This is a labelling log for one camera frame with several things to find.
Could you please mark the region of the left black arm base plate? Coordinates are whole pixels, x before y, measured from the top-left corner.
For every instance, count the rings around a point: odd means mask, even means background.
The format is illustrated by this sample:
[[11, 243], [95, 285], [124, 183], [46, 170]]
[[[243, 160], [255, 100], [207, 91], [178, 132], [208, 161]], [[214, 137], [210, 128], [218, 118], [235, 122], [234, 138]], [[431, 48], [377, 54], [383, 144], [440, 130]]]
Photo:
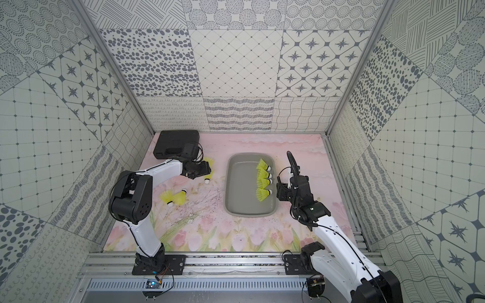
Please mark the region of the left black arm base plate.
[[132, 275], [161, 275], [163, 273], [182, 275], [187, 255], [166, 255], [161, 246], [154, 257], [147, 257], [136, 253]]

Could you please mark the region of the grey plastic storage box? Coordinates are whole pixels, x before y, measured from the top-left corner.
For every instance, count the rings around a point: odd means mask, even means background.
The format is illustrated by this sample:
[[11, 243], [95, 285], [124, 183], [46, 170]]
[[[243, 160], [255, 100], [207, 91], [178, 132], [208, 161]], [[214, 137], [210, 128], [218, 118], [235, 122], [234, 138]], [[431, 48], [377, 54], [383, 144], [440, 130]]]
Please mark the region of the grey plastic storage box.
[[[271, 194], [263, 201], [256, 197], [257, 165], [264, 160], [270, 167], [270, 184], [266, 187]], [[275, 162], [270, 155], [242, 153], [233, 155], [227, 165], [224, 197], [225, 211], [235, 217], [267, 217], [273, 215], [279, 201], [276, 192]]]

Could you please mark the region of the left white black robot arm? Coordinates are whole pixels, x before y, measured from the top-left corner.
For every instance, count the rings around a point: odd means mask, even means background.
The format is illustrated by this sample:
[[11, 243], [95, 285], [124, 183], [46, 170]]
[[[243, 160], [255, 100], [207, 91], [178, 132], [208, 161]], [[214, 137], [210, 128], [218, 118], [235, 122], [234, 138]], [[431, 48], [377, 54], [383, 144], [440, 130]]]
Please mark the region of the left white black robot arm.
[[137, 253], [154, 258], [162, 249], [150, 223], [154, 188], [179, 175], [196, 179], [211, 173], [210, 164], [203, 160], [202, 146], [190, 141], [179, 155], [145, 170], [123, 171], [115, 182], [109, 200], [109, 213], [125, 223], [134, 237]]

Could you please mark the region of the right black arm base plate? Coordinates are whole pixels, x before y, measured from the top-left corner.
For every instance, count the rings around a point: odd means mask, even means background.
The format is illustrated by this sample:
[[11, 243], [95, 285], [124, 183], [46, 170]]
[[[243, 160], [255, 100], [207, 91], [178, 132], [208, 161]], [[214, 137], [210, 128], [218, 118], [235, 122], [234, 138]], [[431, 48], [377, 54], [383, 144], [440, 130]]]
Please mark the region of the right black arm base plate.
[[319, 250], [324, 250], [325, 246], [319, 242], [313, 242], [305, 245], [299, 254], [286, 250], [282, 253], [282, 261], [285, 267], [286, 275], [318, 275], [319, 273], [313, 268], [311, 256]]

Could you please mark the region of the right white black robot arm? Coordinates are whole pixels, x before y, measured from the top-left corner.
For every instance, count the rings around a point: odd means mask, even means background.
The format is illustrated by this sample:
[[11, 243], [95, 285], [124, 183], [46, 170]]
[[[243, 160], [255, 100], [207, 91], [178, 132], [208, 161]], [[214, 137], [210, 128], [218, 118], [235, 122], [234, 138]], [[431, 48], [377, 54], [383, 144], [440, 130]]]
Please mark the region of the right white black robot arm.
[[276, 197], [291, 203], [290, 215], [321, 240], [301, 249], [303, 264], [323, 275], [347, 302], [402, 302], [399, 279], [370, 261], [341, 230], [330, 210], [314, 199], [309, 178], [290, 175], [280, 179]]

